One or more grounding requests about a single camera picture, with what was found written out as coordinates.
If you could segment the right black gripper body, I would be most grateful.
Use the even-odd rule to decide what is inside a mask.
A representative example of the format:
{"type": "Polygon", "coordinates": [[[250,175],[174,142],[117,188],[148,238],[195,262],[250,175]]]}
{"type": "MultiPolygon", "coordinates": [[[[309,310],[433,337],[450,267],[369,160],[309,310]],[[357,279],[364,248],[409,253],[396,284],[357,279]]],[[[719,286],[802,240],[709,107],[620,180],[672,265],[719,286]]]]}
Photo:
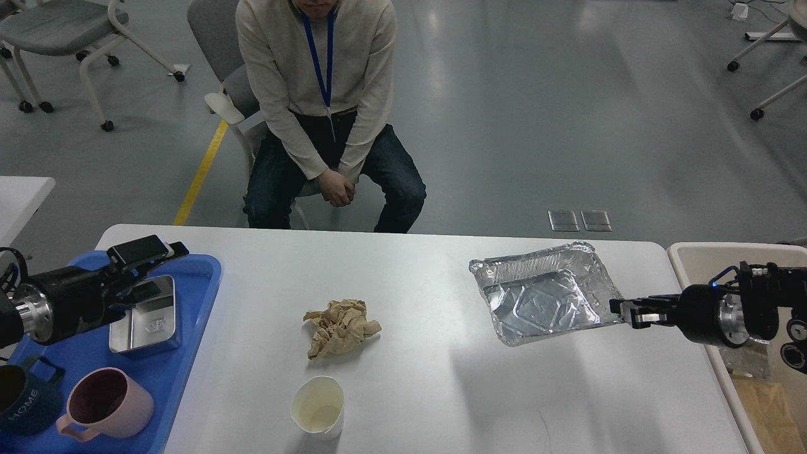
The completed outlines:
{"type": "Polygon", "coordinates": [[[740,296],[705,284],[682,291],[675,325],[686,339],[705,345],[738,349],[750,340],[740,296]]]}

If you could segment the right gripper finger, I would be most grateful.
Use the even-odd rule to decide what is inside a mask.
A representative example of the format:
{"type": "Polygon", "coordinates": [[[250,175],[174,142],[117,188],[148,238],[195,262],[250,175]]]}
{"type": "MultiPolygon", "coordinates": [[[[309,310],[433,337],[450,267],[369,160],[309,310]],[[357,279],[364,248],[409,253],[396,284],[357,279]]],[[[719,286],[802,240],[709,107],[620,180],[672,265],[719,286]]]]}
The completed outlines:
{"type": "Polygon", "coordinates": [[[647,306],[622,306],[624,322],[633,329],[646,329],[652,325],[675,327],[675,320],[668,313],[660,313],[647,306]]]}
{"type": "Polygon", "coordinates": [[[609,301],[609,310],[612,313],[622,313],[622,308],[632,304],[639,308],[648,308],[651,313],[669,313],[673,311],[680,299],[680,294],[651,295],[634,299],[614,298],[609,301]]]}

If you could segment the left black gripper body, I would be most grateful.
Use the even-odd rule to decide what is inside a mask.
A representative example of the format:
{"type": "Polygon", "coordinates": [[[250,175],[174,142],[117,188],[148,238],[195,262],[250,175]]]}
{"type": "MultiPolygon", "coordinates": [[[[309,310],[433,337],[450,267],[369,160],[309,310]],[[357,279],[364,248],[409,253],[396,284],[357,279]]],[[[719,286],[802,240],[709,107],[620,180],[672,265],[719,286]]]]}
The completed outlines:
{"type": "Polygon", "coordinates": [[[13,290],[13,342],[49,346],[124,318],[127,275],[107,265],[69,265],[20,279],[13,290]]]}

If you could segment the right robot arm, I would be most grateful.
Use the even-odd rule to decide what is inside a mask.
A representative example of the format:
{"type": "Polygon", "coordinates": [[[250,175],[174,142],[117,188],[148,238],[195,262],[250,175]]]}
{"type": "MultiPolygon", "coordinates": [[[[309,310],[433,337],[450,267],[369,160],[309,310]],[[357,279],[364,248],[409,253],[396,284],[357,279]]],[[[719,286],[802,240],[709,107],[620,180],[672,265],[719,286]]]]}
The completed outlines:
{"type": "Polygon", "coordinates": [[[787,367],[804,374],[806,270],[775,262],[730,265],[706,284],[678,294],[611,299],[609,310],[633,329],[676,327],[690,342],[738,349],[752,339],[770,341],[779,332],[779,310],[790,311],[789,342],[779,348],[787,367]]]}

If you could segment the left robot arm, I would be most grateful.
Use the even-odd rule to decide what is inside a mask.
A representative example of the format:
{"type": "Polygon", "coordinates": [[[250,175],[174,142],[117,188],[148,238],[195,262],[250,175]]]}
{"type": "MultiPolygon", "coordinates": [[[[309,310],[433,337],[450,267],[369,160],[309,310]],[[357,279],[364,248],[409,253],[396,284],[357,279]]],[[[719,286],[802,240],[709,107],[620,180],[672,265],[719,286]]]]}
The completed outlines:
{"type": "Polygon", "coordinates": [[[32,275],[19,250],[2,251],[15,257],[2,272],[2,347],[24,337],[49,346],[118,322],[154,295],[136,289],[150,271],[189,255],[182,242],[150,235],[110,247],[107,264],[98,269],[67,265],[32,275]]]}

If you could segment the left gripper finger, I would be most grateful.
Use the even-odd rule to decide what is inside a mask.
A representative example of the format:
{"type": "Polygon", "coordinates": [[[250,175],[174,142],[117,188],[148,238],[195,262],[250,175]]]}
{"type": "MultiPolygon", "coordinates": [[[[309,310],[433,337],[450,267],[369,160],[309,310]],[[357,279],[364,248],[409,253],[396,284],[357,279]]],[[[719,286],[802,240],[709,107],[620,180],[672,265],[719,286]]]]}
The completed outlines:
{"type": "Polygon", "coordinates": [[[142,265],[158,267],[187,255],[189,250],[182,242],[166,243],[156,235],[113,245],[107,250],[110,263],[119,269],[136,269],[142,265]]]}
{"type": "Polygon", "coordinates": [[[123,307],[132,308],[159,296],[161,296],[161,288],[156,281],[143,281],[134,286],[132,290],[121,299],[120,304],[123,305],[123,307]]]}

